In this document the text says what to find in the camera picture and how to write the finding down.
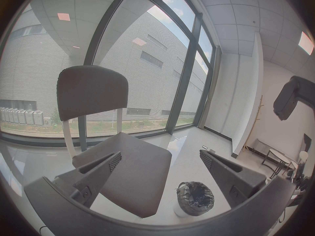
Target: cable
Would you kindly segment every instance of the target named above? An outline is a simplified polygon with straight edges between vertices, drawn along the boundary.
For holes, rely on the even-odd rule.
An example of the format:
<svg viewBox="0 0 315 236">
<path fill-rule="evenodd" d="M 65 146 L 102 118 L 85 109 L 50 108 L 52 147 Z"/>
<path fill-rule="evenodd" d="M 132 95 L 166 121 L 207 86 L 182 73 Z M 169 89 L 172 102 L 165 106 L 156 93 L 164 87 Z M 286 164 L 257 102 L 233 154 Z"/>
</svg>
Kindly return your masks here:
<svg viewBox="0 0 315 236">
<path fill-rule="evenodd" d="M 42 227 L 39 229 L 39 234 L 40 234 L 40 235 L 41 235 L 40 230 L 41 230 L 42 228 L 44 228 L 44 227 L 47 227 L 47 226 L 42 226 Z"/>
<path fill-rule="evenodd" d="M 280 221 L 280 218 L 279 218 L 279 223 L 282 223 L 284 221 L 284 218 L 285 218 L 285 209 L 284 209 L 284 213 L 283 213 L 283 220 Z"/>
</svg>

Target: outdoor air conditioning unit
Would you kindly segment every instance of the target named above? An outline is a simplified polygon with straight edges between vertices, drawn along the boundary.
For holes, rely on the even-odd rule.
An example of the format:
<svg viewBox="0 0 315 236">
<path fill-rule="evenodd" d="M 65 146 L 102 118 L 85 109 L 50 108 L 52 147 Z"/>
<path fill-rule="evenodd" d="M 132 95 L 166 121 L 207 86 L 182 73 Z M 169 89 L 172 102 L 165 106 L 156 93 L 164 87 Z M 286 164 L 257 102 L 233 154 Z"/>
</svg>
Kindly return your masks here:
<svg viewBox="0 0 315 236">
<path fill-rule="evenodd" d="M 20 109 L 18 112 L 19 123 L 26 124 L 25 110 Z"/>
<path fill-rule="evenodd" d="M 33 116 L 34 111 L 28 110 L 25 113 L 25 118 L 26 118 L 26 124 L 29 125 L 34 125 L 34 116 Z"/>
<path fill-rule="evenodd" d="M 5 119 L 5 121 L 10 122 L 10 119 L 9 119 L 9 108 L 6 108 L 4 110 L 4 119 Z"/>
<path fill-rule="evenodd" d="M 2 121 L 5 121 L 4 110 L 5 110 L 5 108 L 0 107 L 0 112 L 1 112 L 0 116 L 1 116 Z"/>
<path fill-rule="evenodd" d="M 17 108 L 15 108 L 15 109 L 13 110 L 13 120 L 14 120 L 14 123 L 19 123 L 18 112 L 19 112 L 19 110 L 18 110 Z"/>
<path fill-rule="evenodd" d="M 44 118 L 44 126 L 52 126 L 53 123 L 50 118 Z"/>
<path fill-rule="evenodd" d="M 10 120 L 10 122 L 14 122 L 14 120 L 13 120 L 13 108 L 9 109 L 9 120 Z"/>
<path fill-rule="evenodd" d="M 44 120 L 42 118 L 42 111 L 41 110 L 36 110 L 34 113 L 34 123 L 35 125 L 44 125 Z"/>
</svg>

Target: black trash bag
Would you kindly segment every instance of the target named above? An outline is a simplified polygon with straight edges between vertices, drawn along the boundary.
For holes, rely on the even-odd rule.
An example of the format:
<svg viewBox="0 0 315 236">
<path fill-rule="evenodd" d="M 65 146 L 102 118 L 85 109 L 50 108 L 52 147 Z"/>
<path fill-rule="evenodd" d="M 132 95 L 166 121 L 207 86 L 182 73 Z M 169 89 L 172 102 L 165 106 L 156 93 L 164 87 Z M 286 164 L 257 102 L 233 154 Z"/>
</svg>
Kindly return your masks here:
<svg viewBox="0 0 315 236">
<path fill-rule="evenodd" d="M 206 213 L 212 209 L 215 202 L 212 191 L 203 183 L 194 181 L 179 184 L 177 200 L 181 209 L 191 216 Z"/>
</svg>

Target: blue sky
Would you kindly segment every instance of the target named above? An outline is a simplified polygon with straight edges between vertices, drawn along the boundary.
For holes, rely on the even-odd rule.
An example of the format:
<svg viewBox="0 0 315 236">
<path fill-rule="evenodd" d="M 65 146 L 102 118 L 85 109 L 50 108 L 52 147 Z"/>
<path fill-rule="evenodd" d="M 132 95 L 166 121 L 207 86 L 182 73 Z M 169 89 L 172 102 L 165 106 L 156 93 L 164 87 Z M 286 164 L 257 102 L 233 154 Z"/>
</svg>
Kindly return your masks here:
<svg viewBox="0 0 315 236">
<path fill-rule="evenodd" d="M 191 10 L 191 8 L 187 5 L 184 0 L 163 0 L 186 24 L 186 26 L 192 30 L 195 14 Z M 163 25 L 165 25 L 182 43 L 188 48 L 189 39 L 183 33 L 183 31 L 174 23 L 171 18 L 168 17 L 160 8 L 156 5 L 150 8 L 148 11 L 153 17 L 159 20 Z M 199 44 L 203 50 L 205 50 L 205 55 L 208 59 L 210 59 L 212 46 L 208 38 L 205 35 L 204 30 L 202 29 L 200 33 Z M 205 73 L 208 73 L 208 68 L 203 61 L 202 57 L 197 52 L 196 61 L 198 61 L 199 65 L 203 68 Z"/>
</svg>

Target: white tiled floor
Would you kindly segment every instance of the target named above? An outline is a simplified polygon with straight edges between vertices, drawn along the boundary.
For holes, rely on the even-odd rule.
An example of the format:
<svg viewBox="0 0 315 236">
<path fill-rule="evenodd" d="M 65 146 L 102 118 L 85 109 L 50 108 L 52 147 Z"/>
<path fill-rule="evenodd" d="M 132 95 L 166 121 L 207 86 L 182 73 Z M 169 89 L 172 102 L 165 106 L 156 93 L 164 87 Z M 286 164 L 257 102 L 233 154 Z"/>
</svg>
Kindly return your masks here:
<svg viewBox="0 0 315 236">
<path fill-rule="evenodd" d="M 174 132 L 173 135 L 163 134 L 144 140 L 166 148 L 172 153 L 171 167 L 156 215 L 144 219 L 138 218 L 102 195 L 97 197 L 91 207 L 92 210 L 124 221 L 153 225 L 184 224 L 210 218 L 229 210 L 229 204 L 199 158 L 199 150 L 203 145 L 214 150 L 216 154 L 261 172 L 267 177 L 272 174 L 271 169 L 260 164 L 263 159 L 250 151 L 241 152 L 237 159 L 232 158 L 231 142 L 207 130 L 193 127 Z M 26 198 L 23 186 L 41 176 L 53 180 L 56 175 L 74 169 L 66 148 L 31 147 L 0 141 L 0 152 L 1 180 L 13 201 L 35 228 L 43 226 L 43 222 Z M 213 192 L 215 202 L 214 207 L 207 213 L 183 219 L 173 212 L 173 203 L 176 201 L 176 188 L 179 183 L 188 181 L 204 183 Z"/>
</svg>

